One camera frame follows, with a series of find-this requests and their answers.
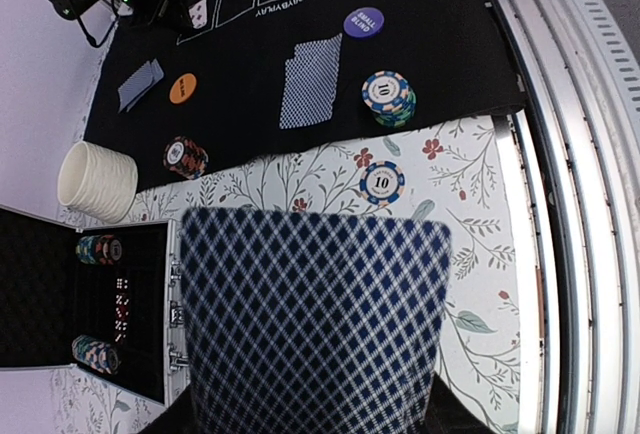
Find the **blue green moved chip stack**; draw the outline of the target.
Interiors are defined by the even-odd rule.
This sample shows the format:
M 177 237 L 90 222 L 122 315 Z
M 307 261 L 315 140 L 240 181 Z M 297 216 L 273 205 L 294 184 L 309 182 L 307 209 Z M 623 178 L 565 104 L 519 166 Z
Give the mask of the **blue green moved chip stack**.
M 417 96 L 409 81 L 400 73 L 382 70 L 370 75 L 363 83 L 361 97 L 382 126 L 399 128 L 414 116 Z

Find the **blue playing card deck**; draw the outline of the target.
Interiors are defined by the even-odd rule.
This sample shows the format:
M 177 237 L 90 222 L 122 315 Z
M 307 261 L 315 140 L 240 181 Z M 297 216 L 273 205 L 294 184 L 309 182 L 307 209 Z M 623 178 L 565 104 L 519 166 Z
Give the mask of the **blue playing card deck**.
M 440 222 L 241 208 L 182 219 L 203 433 L 420 433 L 452 239 Z

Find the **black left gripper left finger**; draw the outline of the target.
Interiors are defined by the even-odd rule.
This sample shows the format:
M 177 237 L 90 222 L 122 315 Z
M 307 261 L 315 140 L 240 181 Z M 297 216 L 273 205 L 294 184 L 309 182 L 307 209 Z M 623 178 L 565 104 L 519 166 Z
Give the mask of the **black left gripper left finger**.
M 196 404 L 189 384 L 171 406 L 144 428 L 144 434 L 198 434 Z

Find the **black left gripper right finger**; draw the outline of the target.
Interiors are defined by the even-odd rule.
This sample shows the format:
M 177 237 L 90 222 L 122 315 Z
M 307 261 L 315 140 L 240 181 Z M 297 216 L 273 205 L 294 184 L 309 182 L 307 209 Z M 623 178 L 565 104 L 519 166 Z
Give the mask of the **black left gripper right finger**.
M 425 416 L 424 432 L 428 434 L 492 434 L 446 386 L 434 376 L 429 405 Z

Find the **purple small blind button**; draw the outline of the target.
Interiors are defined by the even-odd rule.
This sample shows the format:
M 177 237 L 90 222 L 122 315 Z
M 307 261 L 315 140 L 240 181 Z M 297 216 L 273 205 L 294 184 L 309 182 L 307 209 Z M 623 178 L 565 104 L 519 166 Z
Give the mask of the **purple small blind button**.
M 352 38 L 366 39 L 379 33 L 384 23 L 384 14 L 379 9 L 375 7 L 361 7 L 345 17 L 343 30 Z

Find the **red black moved chip stack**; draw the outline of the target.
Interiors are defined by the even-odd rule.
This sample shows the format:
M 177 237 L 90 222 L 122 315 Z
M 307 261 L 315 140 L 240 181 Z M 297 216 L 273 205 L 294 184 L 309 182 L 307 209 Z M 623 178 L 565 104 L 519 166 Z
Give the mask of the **red black moved chip stack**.
M 172 139 L 163 154 L 163 166 L 188 180 L 203 176 L 208 161 L 206 150 L 185 136 Z

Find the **single blue ten chip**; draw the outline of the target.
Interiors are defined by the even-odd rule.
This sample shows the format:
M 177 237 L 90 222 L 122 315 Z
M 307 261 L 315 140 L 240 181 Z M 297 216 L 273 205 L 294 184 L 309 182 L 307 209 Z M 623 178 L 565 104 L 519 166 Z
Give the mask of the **single blue ten chip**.
M 402 169 L 392 161 L 377 161 L 362 173 L 359 182 L 361 197 L 372 205 L 386 207 L 404 193 L 406 177 Z

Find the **orange big blind button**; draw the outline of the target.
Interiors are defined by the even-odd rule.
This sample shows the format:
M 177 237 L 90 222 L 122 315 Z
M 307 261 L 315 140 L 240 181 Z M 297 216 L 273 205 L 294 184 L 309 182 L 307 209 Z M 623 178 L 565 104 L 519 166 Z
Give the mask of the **orange big blind button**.
M 169 92 L 169 100 L 172 104 L 183 104 L 193 96 L 196 88 L 196 76 L 192 73 L 185 73 L 173 83 Z

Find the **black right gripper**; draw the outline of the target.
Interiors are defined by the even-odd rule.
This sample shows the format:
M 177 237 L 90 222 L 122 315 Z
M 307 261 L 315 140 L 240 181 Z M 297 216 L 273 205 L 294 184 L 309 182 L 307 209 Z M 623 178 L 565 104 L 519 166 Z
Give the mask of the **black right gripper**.
M 133 29 L 163 27 L 191 32 L 193 23 L 187 0 L 122 0 L 131 10 L 127 25 Z

